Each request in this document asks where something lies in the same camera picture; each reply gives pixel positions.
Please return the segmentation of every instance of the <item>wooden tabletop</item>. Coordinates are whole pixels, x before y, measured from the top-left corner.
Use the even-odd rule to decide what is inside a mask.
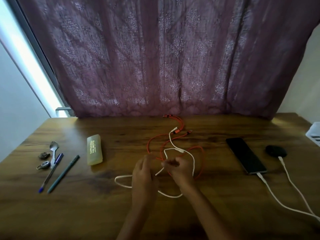
[[[246,175],[225,139],[241,136],[268,169],[265,178],[286,206],[307,211],[288,182],[278,159],[264,152],[267,145],[284,147],[284,159],[292,181],[320,215],[320,147],[305,133],[310,124],[296,114],[278,114],[272,121],[239,115],[184,117],[193,132],[176,140],[181,148],[200,145],[205,150],[205,168],[197,185],[222,217],[244,239],[320,239],[320,223],[312,217],[282,208],[255,175]],[[131,174],[136,161],[146,154],[148,140],[169,133],[178,123],[163,117],[52,118],[48,119],[0,164],[0,239],[115,239],[130,209],[131,190],[114,183],[118,175]],[[88,166],[86,138],[99,134],[103,162]],[[167,137],[151,142],[158,155]],[[50,152],[57,141],[61,163],[46,189],[70,161],[79,161],[47,194],[38,194],[48,171],[36,170],[41,152]],[[202,153],[193,151],[195,173]],[[161,169],[160,161],[152,164]],[[159,175],[160,187],[179,194],[172,178]],[[130,185],[130,179],[122,180]],[[142,239],[206,239],[190,204],[158,196]]]

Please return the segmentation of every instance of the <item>purple pen cap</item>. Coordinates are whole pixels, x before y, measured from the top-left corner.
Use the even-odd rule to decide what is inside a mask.
[[[62,157],[63,157],[63,153],[60,153],[56,161],[54,162],[54,164],[58,164],[61,161]]]

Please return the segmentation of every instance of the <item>white cable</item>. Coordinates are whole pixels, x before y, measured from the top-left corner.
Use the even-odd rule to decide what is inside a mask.
[[[288,180],[289,180],[290,184],[292,184],[292,186],[293,186],[293,187],[298,191],[298,193],[301,195],[301,197],[302,197],[303,201],[305,202],[306,207],[308,208],[308,210],[310,211],[310,213],[313,214],[314,216],[317,216],[317,215],[311,210],[311,208],[310,208],[310,206],[309,206],[306,198],[303,196],[303,194],[301,193],[301,191],[300,191],[300,190],[298,189],[298,187],[291,181],[291,179],[290,179],[290,177],[289,177],[289,173],[288,173],[287,168],[286,168],[286,166],[285,166],[285,162],[283,161],[283,158],[279,156],[278,159],[280,160],[280,162],[281,162],[281,164],[282,164],[282,166],[283,166],[283,168],[284,168],[284,170],[285,170],[285,173],[287,174],[287,177],[288,177]]]
[[[178,152],[180,152],[180,153],[184,153],[184,152],[188,153],[188,154],[192,157],[192,159],[193,159],[193,170],[192,170],[192,176],[193,176],[193,174],[194,174],[194,172],[195,172],[195,158],[194,158],[194,156],[193,156],[190,152],[188,152],[188,151],[186,151],[186,150],[184,150],[184,149],[181,149],[181,148],[176,147],[176,146],[173,144],[172,140],[171,140],[170,134],[171,134],[172,132],[174,132],[176,129],[178,129],[178,128],[177,128],[177,127],[174,128],[174,129],[171,130],[170,133],[169,133],[169,139],[170,139],[171,144],[174,146],[174,148],[167,148],[167,149],[164,149],[164,150],[163,150],[163,152],[164,152],[164,154],[165,154],[165,158],[168,159],[168,155],[167,155],[167,153],[166,153],[167,150],[176,150],[176,151],[178,151]],[[157,176],[159,173],[161,173],[164,169],[165,169],[165,168],[162,168],[159,172],[157,172],[157,173],[155,174],[155,176]],[[132,175],[117,176],[117,177],[114,178],[114,182],[115,182],[117,185],[119,185],[119,186],[122,186],[122,187],[125,187],[125,188],[132,188],[132,186],[127,186],[127,185],[120,184],[119,182],[117,182],[117,179],[120,179],[120,178],[128,178],[128,177],[132,177]],[[168,195],[168,194],[165,194],[165,193],[161,192],[160,190],[158,190],[158,192],[159,192],[160,194],[162,194],[162,195],[164,195],[164,196],[166,196],[166,197],[170,197],[170,198],[179,198],[179,197],[182,196],[182,194],[179,194],[179,195],[177,195],[177,196]]]
[[[312,216],[312,217],[315,217],[318,221],[320,221],[320,217],[316,216],[316,215],[313,215],[313,214],[310,214],[308,212],[304,212],[304,211],[301,211],[301,210],[295,210],[295,209],[292,209],[290,207],[287,207],[285,206],[284,204],[282,204],[278,199],[277,197],[274,195],[274,193],[271,191],[268,183],[266,182],[266,180],[264,179],[264,177],[261,175],[261,173],[257,173],[258,177],[266,184],[268,190],[270,191],[271,195],[274,197],[274,199],[284,208],[288,209],[288,210],[291,210],[291,211],[294,211],[294,212],[298,212],[298,213],[302,213],[302,214],[306,214],[308,216]]]

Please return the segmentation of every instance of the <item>table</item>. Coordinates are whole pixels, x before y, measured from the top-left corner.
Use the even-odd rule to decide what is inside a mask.
[[[267,145],[284,147],[291,179],[320,215],[320,147],[305,133],[310,124],[293,113],[277,114],[272,121],[240,115],[183,117],[193,132],[176,140],[188,148],[200,145],[206,152],[205,169],[197,185],[218,212],[244,239],[320,239],[320,223],[312,217],[282,208],[255,175],[246,175],[225,143],[241,136],[268,169],[270,187],[286,206],[307,211],[289,184],[278,159],[264,152]],[[146,154],[149,138],[169,133],[177,122],[163,117],[50,118],[0,164],[0,239],[115,239],[131,204],[131,191],[114,183],[131,174]],[[87,166],[86,138],[100,134],[104,160]],[[151,142],[159,154],[167,138]],[[64,158],[46,189],[69,162],[79,161],[49,195],[37,191],[48,171],[36,170],[37,156],[59,143]],[[175,152],[169,151],[171,157]],[[196,170],[202,153],[194,150]],[[161,168],[155,160],[152,168]],[[172,178],[159,175],[160,187],[169,194],[179,190]],[[130,184],[130,179],[123,179]],[[141,239],[206,239],[198,219],[184,197],[158,196]]]

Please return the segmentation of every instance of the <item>phone screen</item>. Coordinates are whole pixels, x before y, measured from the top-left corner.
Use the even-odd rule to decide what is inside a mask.
[[[242,138],[228,138],[226,143],[248,174],[266,173],[265,166]]]

